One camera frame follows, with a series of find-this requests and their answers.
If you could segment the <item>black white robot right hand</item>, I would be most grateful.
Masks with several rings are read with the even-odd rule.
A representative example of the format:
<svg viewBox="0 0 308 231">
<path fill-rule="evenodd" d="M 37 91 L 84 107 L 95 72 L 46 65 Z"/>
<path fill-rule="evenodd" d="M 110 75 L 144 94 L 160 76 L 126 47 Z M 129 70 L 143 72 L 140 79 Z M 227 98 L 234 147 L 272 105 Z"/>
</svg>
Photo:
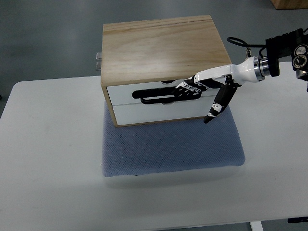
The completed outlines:
<svg viewBox="0 0 308 231">
<path fill-rule="evenodd" d="M 229 64 L 198 72 L 175 87 L 174 96 L 191 98 L 208 89 L 219 89 L 208 115 L 207 124 L 229 105 L 236 90 L 246 82 L 258 83 L 268 76 L 269 69 L 258 56 L 247 58 L 241 64 Z"/>
</svg>

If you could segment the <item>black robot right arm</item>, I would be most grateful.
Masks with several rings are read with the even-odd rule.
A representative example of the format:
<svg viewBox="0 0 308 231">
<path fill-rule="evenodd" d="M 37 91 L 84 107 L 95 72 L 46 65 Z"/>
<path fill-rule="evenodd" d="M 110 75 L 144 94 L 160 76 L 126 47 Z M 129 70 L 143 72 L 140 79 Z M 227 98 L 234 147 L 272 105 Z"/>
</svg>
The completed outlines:
<svg viewBox="0 0 308 231">
<path fill-rule="evenodd" d="M 279 76 L 279 60 L 290 57 L 296 78 L 303 81 L 308 80 L 308 35 L 306 31 L 300 28 L 265 40 L 265 45 L 261 49 L 266 51 L 266 56 L 259 57 L 259 70 L 262 78 Z"/>
</svg>

